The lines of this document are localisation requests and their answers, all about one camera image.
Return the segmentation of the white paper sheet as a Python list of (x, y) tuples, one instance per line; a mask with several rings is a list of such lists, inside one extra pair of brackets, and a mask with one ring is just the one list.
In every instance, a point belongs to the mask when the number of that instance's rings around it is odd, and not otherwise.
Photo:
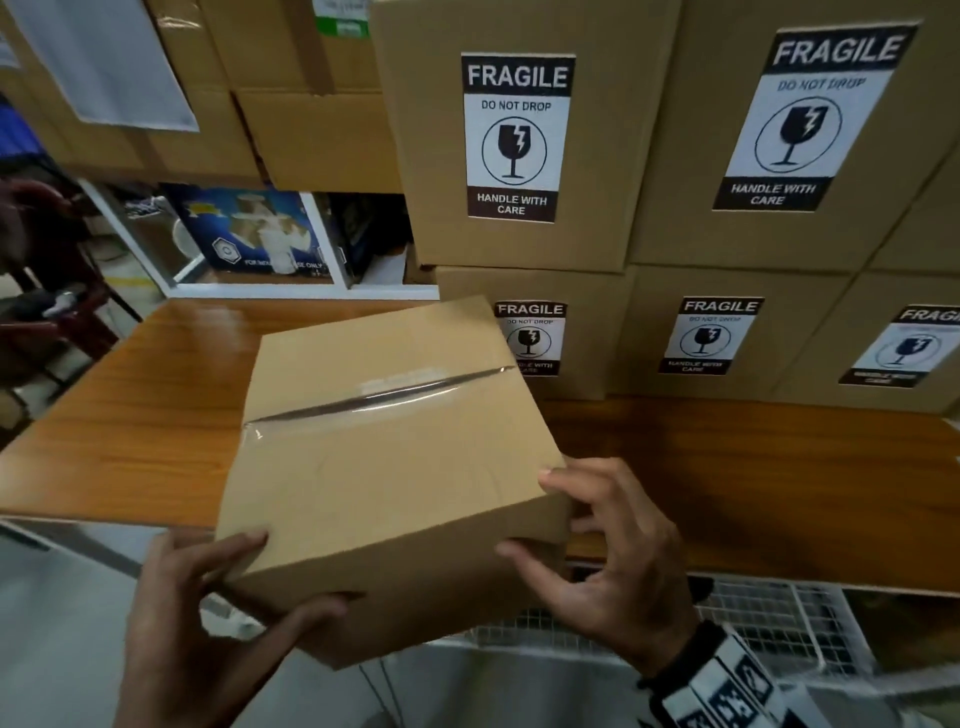
[(143, 0), (0, 0), (82, 122), (198, 133)]

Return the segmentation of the person's right hand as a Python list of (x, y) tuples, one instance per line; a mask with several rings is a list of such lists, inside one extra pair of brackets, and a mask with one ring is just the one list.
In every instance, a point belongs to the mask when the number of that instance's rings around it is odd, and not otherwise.
[(585, 580), (595, 584), (595, 615), (590, 626), (567, 626), (654, 678), (700, 623), (679, 529), (622, 459), (568, 458), (537, 480), (589, 506), (606, 528), (606, 563)]

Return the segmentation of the blue printed product box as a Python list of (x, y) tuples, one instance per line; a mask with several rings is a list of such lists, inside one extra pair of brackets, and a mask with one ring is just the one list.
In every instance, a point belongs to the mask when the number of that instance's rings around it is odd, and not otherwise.
[(164, 197), (219, 271), (327, 278), (319, 240), (297, 192), (164, 183)]

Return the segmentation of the taped plain cardboard carton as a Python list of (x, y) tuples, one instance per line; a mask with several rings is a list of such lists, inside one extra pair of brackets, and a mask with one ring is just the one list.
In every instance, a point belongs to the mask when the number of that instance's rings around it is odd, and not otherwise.
[(261, 338), (216, 529), (266, 545), (221, 595), (269, 625), (323, 594), (301, 648), (343, 669), (509, 620), (539, 600), (497, 544), (564, 568), (565, 459), (485, 297)]

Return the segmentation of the large brown unlabelled box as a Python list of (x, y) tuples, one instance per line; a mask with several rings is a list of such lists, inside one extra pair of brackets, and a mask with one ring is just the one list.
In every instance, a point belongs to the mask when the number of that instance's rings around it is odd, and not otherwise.
[(199, 126), (198, 132), (91, 124), (79, 119), (0, 2), (0, 95), (68, 173), (256, 187), (261, 175), (198, 0), (143, 0)]

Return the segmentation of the stack of labelled cardboard boxes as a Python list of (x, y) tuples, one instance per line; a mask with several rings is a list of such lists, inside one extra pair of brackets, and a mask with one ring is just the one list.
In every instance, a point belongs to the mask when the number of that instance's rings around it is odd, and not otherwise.
[(376, 0), (443, 300), (567, 307), (534, 394), (767, 399), (960, 132), (960, 0)]

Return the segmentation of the white metal shelf frame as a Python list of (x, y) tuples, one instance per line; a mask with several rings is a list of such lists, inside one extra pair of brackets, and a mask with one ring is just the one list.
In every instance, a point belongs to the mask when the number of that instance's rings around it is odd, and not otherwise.
[(143, 268), (152, 285), (166, 299), (228, 299), (228, 300), (334, 300), (334, 301), (390, 301), (436, 302), (440, 298), (436, 284), (406, 283), (407, 254), (377, 256), (359, 280), (349, 278), (342, 259), (335, 251), (327, 232), (321, 228), (322, 217), (313, 196), (300, 192), (305, 213), (314, 227), (319, 249), (330, 271), (330, 279), (299, 279), (297, 282), (273, 282), (265, 275), (253, 282), (201, 282), (201, 274), (208, 261), (194, 256), (175, 273), (165, 273), (158, 266), (157, 257), (147, 249), (145, 238), (135, 231), (123, 206), (113, 192), (101, 181), (80, 177), (79, 187), (102, 214), (114, 234)]

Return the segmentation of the person's left hand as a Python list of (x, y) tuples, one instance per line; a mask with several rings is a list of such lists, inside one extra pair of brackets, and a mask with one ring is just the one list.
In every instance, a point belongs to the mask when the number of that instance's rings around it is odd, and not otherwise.
[(154, 537), (126, 621), (125, 657), (111, 728), (231, 728), (280, 663), (249, 663), (249, 640), (204, 627), (201, 602), (234, 566), (268, 542), (264, 530), (222, 540), (177, 528)]

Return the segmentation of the brown box with green sticker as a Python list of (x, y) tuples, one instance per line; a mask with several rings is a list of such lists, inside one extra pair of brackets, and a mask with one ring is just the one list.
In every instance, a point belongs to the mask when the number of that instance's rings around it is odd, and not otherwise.
[(237, 91), (378, 94), (372, 0), (199, 0)]

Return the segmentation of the black white patterned wrist mount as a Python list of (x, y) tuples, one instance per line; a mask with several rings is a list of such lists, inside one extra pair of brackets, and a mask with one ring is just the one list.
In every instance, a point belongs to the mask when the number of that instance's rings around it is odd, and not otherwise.
[(734, 630), (709, 620), (636, 686), (658, 728), (833, 728), (805, 687), (783, 689)]

